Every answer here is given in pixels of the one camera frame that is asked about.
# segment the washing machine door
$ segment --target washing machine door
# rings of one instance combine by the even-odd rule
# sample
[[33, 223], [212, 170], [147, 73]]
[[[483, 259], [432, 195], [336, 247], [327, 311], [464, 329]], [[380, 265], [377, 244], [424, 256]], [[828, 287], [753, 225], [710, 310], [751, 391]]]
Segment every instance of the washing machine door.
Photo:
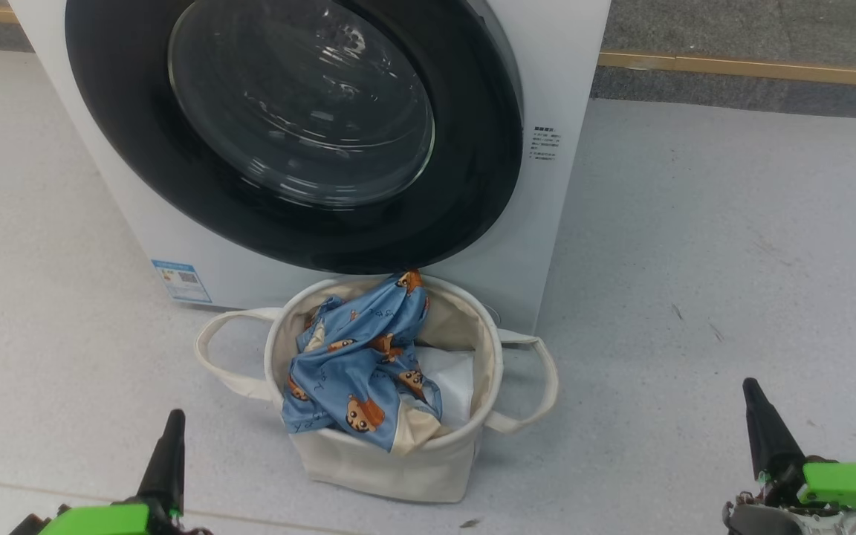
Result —
[[69, 0], [65, 38], [134, 172], [289, 264], [435, 263], [516, 183], [517, 92], [465, 0]]

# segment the cartoon print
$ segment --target cartoon print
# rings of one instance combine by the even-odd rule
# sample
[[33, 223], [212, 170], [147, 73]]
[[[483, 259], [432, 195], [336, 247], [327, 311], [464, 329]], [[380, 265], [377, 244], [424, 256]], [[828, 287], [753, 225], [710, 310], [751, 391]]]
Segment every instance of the cartoon print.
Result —
[[381, 362], [384, 363], [394, 363], [395, 359], [398, 359], [403, 353], [404, 349], [402, 348], [393, 348], [392, 339], [395, 338], [394, 333], [389, 332], [383, 336], [378, 336], [374, 338], [371, 342], [369, 342], [369, 348], [373, 348], [374, 350], [381, 353], [381, 356], [384, 358]]
[[298, 400], [309, 401], [309, 396], [306, 395], [305, 390], [299, 388], [292, 375], [289, 376], [289, 392], [292, 392], [293, 397]]
[[418, 270], [407, 271], [400, 279], [398, 279], [397, 283], [395, 283], [397, 287], [406, 288], [405, 295], [411, 295], [415, 288], [423, 287], [424, 284], [421, 283], [421, 273], [418, 273]]
[[385, 421], [385, 412], [371, 398], [365, 403], [349, 394], [349, 404], [346, 407], [346, 423], [359, 433], [374, 431]]
[[401, 372], [398, 374], [398, 380], [401, 380], [405, 386], [408, 386], [419, 399], [425, 401], [425, 394], [421, 391], [421, 383], [423, 379], [424, 376], [421, 375], [421, 372], [417, 369], [409, 369], [407, 372]]
[[339, 342], [329, 343], [329, 348], [326, 350], [326, 352], [331, 353], [333, 351], [337, 351], [337, 350], [340, 350], [342, 348], [345, 348], [346, 346], [352, 346], [353, 343], [356, 343], [356, 341], [354, 341], [351, 338], [347, 338], [345, 340], [340, 340]]

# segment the white cloth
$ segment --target white cloth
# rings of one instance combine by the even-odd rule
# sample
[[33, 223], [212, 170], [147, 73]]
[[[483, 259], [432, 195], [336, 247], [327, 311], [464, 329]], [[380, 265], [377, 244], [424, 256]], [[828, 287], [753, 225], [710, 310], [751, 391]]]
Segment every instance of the white cloth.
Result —
[[445, 351], [415, 346], [421, 373], [441, 390], [441, 424], [461, 429], [471, 420], [471, 398], [475, 395], [473, 351]]

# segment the white washing machine body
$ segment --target white washing machine body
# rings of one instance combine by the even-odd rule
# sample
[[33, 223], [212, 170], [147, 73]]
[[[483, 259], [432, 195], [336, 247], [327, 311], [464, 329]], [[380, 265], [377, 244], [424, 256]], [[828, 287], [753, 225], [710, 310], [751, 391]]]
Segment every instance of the white washing machine body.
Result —
[[[330, 272], [298, 267], [215, 233], [160, 196], [106, 137], [82, 98], [65, 39], [68, 0], [11, 0], [133, 233], [178, 301], [281, 305]], [[502, 326], [531, 332], [546, 284], [609, 0], [473, 1], [522, 94], [519, 175], [473, 243], [422, 270], [478, 296]], [[122, 39], [128, 34], [121, 33]], [[128, 47], [122, 42], [121, 47]]]

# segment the label sticker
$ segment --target label sticker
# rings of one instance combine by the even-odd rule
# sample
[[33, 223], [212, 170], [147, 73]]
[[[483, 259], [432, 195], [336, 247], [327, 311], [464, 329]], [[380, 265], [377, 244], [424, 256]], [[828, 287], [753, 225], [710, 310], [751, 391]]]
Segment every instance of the label sticker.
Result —
[[170, 297], [178, 301], [212, 302], [204, 283], [200, 282], [193, 265], [177, 264], [174, 262], [150, 261], [157, 268], [163, 286], [167, 288]]
[[534, 126], [534, 138], [531, 140], [527, 155], [534, 160], [552, 162], [557, 159], [560, 150], [560, 134], [554, 133], [551, 126]]

